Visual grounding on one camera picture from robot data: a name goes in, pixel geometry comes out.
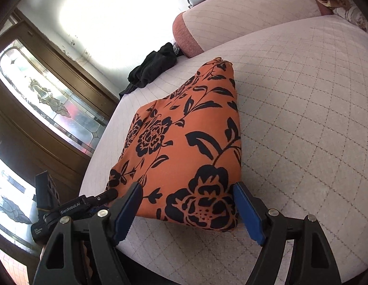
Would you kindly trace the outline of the striped floral pillow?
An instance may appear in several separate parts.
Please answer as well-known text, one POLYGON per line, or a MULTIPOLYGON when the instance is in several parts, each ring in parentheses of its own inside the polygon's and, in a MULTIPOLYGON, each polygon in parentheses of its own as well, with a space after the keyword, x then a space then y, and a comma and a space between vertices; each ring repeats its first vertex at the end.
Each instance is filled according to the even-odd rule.
POLYGON ((368 20, 355 4, 352 4, 348 10, 345 10, 342 7, 335 8, 333 10, 333 14, 344 18, 346 21, 368 33, 368 20))

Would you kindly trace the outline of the pink quilted bed mattress cover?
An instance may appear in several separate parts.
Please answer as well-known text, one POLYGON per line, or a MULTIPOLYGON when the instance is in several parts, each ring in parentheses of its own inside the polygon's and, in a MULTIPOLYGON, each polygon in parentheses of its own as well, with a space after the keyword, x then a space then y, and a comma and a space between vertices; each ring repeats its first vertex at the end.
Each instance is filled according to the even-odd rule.
POLYGON ((233 64, 248 189, 284 215, 314 214, 343 281, 368 269, 368 33, 335 15, 239 37, 124 96, 80 192, 104 191, 135 112, 215 57, 233 64))

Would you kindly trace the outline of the brown wooden glass door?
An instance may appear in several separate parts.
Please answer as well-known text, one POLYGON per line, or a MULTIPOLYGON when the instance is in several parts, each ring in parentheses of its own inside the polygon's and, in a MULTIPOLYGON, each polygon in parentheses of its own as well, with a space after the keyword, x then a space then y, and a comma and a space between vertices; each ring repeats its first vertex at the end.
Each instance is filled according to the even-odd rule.
POLYGON ((61 202, 78 196, 117 98, 19 10, 0 31, 0 246, 37 256, 35 176, 49 172, 61 202))

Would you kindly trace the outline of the orange black floral garment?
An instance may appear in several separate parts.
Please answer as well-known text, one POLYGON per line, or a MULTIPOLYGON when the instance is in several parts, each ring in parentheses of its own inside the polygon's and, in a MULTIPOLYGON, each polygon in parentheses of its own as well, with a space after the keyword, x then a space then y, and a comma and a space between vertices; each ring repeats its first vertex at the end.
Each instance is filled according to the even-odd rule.
POLYGON ((241 158, 233 66, 217 57, 136 111, 106 187, 124 195, 139 183, 140 217, 227 232, 238 223, 241 158))

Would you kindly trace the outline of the black clothes pile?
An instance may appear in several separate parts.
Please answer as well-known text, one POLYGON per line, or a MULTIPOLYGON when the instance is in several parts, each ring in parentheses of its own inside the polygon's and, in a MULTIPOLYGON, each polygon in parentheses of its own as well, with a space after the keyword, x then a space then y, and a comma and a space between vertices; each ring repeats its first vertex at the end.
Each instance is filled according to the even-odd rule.
POLYGON ((158 51, 150 52, 145 60, 129 73, 127 78, 129 84, 119 93, 120 99, 138 88, 145 88, 176 63, 177 54, 172 43, 166 43, 158 51))

